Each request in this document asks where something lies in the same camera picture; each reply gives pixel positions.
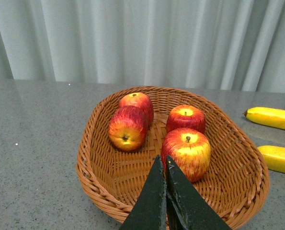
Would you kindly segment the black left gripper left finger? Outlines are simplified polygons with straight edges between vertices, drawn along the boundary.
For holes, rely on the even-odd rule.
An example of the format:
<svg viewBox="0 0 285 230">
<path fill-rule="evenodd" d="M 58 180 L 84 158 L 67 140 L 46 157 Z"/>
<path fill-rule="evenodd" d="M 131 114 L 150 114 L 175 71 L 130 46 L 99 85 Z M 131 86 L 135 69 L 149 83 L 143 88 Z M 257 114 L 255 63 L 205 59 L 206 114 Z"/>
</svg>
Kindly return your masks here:
<svg viewBox="0 0 285 230">
<path fill-rule="evenodd" d="M 121 225 L 121 230 L 166 229 L 166 180 L 160 156 L 153 165 L 136 204 Z"/>
</svg>

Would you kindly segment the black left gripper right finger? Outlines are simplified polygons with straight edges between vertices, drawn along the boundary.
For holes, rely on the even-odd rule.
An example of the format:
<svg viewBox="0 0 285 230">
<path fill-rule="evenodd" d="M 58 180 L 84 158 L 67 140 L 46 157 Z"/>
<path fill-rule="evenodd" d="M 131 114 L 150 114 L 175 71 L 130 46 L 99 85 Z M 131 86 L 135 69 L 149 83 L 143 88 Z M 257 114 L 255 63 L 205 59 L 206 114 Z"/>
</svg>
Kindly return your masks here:
<svg viewBox="0 0 285 230">
<path fill-rule="evenodd" d="M 171 156 L 166 157 L 167 215 L 171 230 L 229 230 Z"/>
</svg>

